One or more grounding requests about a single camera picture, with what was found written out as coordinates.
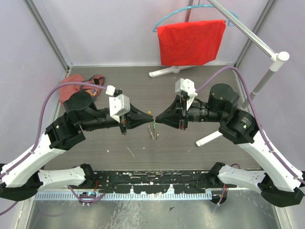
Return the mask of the large keyring with yellow grip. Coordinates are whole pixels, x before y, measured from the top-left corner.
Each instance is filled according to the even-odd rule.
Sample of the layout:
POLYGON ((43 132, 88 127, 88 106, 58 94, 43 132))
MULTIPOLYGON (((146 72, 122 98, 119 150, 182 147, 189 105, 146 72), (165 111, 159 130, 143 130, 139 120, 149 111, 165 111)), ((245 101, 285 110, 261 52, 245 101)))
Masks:
POLYGON ((152 140, 157 140, 158 134, 157 134, 157 130, 153 129, 153 121, 148 124, 148 133, 152 140))

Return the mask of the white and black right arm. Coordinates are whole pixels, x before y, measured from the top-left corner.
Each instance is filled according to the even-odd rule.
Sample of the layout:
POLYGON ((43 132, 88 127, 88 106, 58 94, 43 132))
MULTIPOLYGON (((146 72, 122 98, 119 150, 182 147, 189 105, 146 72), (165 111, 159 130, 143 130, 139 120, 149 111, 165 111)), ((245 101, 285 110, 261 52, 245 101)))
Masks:
POLYGON ((271 152, 259 131, 253 115, 237 107, 239 94, 232 87, 219 83, 211 87, 208 101, 199 99, 188 106, 186 92, 160 115, 156 122, 176 129, 186 129, 189 122, 218 122, 221 136, 246 151, 262 168, 251 172, 217 162, 208 172, 208 181, 215 188, 223 184, 255 191, 277 207, 298 205, 303 199, 305 173, 296 169, 281 154, 271 152))

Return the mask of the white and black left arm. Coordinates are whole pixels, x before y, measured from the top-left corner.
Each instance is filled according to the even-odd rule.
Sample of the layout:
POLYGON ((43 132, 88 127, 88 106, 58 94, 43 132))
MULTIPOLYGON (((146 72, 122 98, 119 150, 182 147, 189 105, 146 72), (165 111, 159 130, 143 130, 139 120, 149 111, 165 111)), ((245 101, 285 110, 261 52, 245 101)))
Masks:
POLYGON ((87 92, 77 92, 64 102, 66 112, 51 123, 38 143, 19 158, 0 166, 1 198, 23 201, 44 189, 74 186, 90 189, 96 175, 89 164, 65 170, 42 170, 55 157, 85 140, 85 131, 118 127, 124 135, 153 121, 153 116, 135 108, 123 94, 109 98, 109 107, 97 109, 87 92))

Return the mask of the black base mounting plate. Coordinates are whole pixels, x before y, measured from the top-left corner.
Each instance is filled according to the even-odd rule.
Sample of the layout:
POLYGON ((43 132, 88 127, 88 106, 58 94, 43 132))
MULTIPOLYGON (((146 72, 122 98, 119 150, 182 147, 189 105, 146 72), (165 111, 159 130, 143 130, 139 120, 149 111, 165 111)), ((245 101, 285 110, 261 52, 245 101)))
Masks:
POLYGON ((209 188, 223 188, 223 183, 212 182, 204 170, 137 170, 95 171, 99 192, 129 194, 205 193, 209 188))

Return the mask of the crumpled dusty red garment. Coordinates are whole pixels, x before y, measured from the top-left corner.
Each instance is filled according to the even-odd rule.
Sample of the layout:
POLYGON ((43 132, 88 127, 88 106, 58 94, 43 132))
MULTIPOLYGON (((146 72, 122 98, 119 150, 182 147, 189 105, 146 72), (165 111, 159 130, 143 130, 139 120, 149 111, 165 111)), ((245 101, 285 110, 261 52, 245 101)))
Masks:
MULTIPOLYGON (((90 83, 90 84, 95 84, 99 86, 103 86, 105 82, 105 78, 103 75, 94 75, 89 79, 84 79, 84 77, 81 74, 74 74, 70 75, 64 80, 61 81, 61 84, 63 83, 69 83, 69 82, 83 82, 83 83, 90 83)), ((91 95, 92 99, 95 101, 96 98, 100 95, 101 89, 89 87, 89 86, 84 86, 84 85, 67 85, 64 87, 61 87, 59 89, 59 101, 61 105, 63 106, 63 103, 69 98, 80 91, 85 91, 88 94, 91 95)))

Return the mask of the red cloth on hanger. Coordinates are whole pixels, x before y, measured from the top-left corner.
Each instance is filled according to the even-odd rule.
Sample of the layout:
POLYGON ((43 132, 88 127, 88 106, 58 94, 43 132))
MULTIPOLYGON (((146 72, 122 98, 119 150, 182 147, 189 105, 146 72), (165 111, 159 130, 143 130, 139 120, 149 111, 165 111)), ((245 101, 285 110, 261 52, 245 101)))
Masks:
POLYGON ((197 66, 217 57, 224 20, 193 21, 157 27, 160 60, 164 66, 197 66))

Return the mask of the teal clothes hanger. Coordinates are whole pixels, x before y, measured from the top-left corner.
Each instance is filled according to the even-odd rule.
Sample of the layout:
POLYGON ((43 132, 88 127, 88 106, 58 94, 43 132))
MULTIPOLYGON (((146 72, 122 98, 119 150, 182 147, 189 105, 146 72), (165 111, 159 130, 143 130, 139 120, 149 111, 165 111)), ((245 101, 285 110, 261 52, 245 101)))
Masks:
POLYGON ((180 12, 186 11, 185 13, 185 17, 184 17, 184 22, 189 22, 190 18, 191 18, 191 13, 194 11, 194 9, 216 9, 213 5, 211 4, 205 4, 205 5, 192 5, 192 6, 187 6, 184 8, 180 8, 178 10, 175 10, 173 12, 171 12, 170 14, 166 15, 165 17, 163 17, 160 21, 158 21, 154 28, 152 29, 152 32, 157 32, 157 27, 160 26, 166 19, 170 18, 171 16, 178 14, 180 12))

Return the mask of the white garment rack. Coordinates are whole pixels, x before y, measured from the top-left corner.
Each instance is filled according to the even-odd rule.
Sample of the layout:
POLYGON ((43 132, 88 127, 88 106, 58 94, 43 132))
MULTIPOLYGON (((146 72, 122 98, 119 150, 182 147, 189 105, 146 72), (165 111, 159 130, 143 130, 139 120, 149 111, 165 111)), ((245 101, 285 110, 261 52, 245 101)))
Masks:
MULTIPOLYGON (((255 26, 252 31, 250 31, 250 29, 248 29, 241 22, 239 22, 238 26, 237 26, 237 28, 248 38, 248 40, 245 43, 241 53, 239 54, 239 56, 236 60, 235 67, 240 67, 241 62, 242 62, 243 58, 246 56, 247 52, 249 51, 252 43, 255 44, 266 55, 268 55, 270 57, 271 61, 273 62, 271 64, 271 66, 269 67, 269 69, 267 70, 267 72, 265 73, 265 75, 260 80, 260 82, 257 84, 257 86, 251 91, 250 97, 252 100, 259 94, 261 89, 266 85, 266 83, 274 75, 274 73, 277 72, 283 66, 283 64, 289 60, 289 57, 290 57, 288 52, 283 51, 283 52, 275 53, 266 43, 264 43, 257 36, 258 32, 262 29, 264 23, 266 22, 269 14, 273 10, 273 8, 277 2, 278 2, 277 0, 268 0, 267 1, 266 5, 264 6, 263 11, 261 12, 257 22, 255 23, 255 26)), ((191 10, 194 8, 198 8, 199 5, 200 5, 200 0, 198 1, 197 5, 193 5, 193 0, 189 0, 187 7, 176 10, 176 11, 170 13, 169 16, 165 16, 163 19, 161 19, 156 24, 153 32, 156 31, 157 26, 160 25, 161 22, 163 22, 165 19, 169 18, 170 16, 173 16, 176 13, 184 11, 184 10, 186 10, 184 21, 188 22, 190 15, 191 15, 191 10)), ((184 69, 191 68, 191 67, 192 66, 171 66, 169 68, 157 70, 154 72, 149 72, 149 76, 154 78, 154 77, 162 76, 162 75, 169 74, 169 73, 179 73, 180 70, 184 70, 184 69)), ((198 147, 201 147, 220 136, 221 136, 221 134, 218 131, 216 131, 216 132, 196 141, 196 145, 198 147)))

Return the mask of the aluminium frame post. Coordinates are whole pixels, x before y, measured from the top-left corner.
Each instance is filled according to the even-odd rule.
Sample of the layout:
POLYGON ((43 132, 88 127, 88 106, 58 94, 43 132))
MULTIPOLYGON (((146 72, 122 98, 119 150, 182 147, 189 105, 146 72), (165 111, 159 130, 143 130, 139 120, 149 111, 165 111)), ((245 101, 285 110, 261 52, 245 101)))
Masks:
POLYGON ((24 0, 23 2, 26 4, 30 13, 34 17, 47 42, 53 49, 56 57, 59 59, 64 69, 69 72, 73 67, 73 63, 64 47, 59 33, 57 32, 43 1, 24 0))

